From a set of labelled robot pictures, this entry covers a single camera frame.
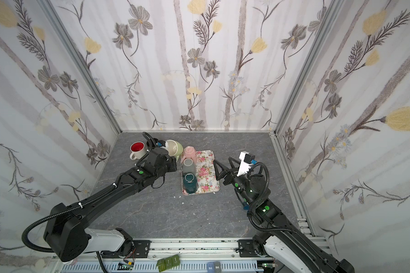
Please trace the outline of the white mug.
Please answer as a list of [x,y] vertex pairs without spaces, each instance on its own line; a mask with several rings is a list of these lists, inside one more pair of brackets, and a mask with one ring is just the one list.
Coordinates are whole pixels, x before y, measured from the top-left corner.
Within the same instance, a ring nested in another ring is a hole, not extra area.
[[129,158],[131,160],[139,160],[142,159],[148,152],[146,148],[146,144],[143,142],[134,142],[131,147],[131,154]]

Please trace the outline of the light green mug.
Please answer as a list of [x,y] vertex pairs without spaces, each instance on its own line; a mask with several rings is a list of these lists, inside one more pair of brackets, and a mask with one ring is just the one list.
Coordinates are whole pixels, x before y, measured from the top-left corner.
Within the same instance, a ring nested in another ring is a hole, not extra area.
[[183,146],[174,140],[167,140],[165,149],[167,150],[169,156],[174,157],[176,160],[178,160],[183,153]]

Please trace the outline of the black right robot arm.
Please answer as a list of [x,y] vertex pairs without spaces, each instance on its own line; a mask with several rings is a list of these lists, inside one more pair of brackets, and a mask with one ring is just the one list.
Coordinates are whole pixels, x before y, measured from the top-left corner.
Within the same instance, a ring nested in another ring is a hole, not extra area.
[[258,231],[252,239],[258,256],[279,260],[294,273],[353,273],[347,260],[337,260],[318,247],[294,226],[282,210],[269,198],[271,182],[267,166],[262,162],[228,159],[230,165],[214,160],[216,179],[232,185],[241,202],[248,206],[247,217]]

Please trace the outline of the black mug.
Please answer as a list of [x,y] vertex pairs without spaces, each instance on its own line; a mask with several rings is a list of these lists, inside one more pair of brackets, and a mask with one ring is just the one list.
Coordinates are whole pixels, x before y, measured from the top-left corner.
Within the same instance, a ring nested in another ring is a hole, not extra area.
[[166,146],[166,142],[163,140],[159,140],[159,139],[154,139],[156,147],[165,147]]

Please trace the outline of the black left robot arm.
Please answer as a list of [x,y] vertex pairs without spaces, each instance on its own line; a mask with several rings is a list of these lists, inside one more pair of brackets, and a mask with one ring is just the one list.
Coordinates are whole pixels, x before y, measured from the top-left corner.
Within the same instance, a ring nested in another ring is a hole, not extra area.
[[109,257],[122,258],[132,254],[136,247],[124,229],[96,230],[89,226],[119,202],[177,170],[179,157],[168,145],[160,146],[147,132],[142,135],[151,145],[134,167],[86,199],[69,206],[60,203],[53,207],[47,217],[35,221],[23,231],[23,244],[38,252],[54,253],[62,262],[70,262],[86,253],[107,252]]

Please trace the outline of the dark green mug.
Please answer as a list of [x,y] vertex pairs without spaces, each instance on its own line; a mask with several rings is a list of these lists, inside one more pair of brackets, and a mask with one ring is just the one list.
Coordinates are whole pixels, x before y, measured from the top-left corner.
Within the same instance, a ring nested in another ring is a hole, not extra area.
[[192,173],[184,174],[183,176],[183,186],[187,194],[196,193],[198,189],[197,177]]

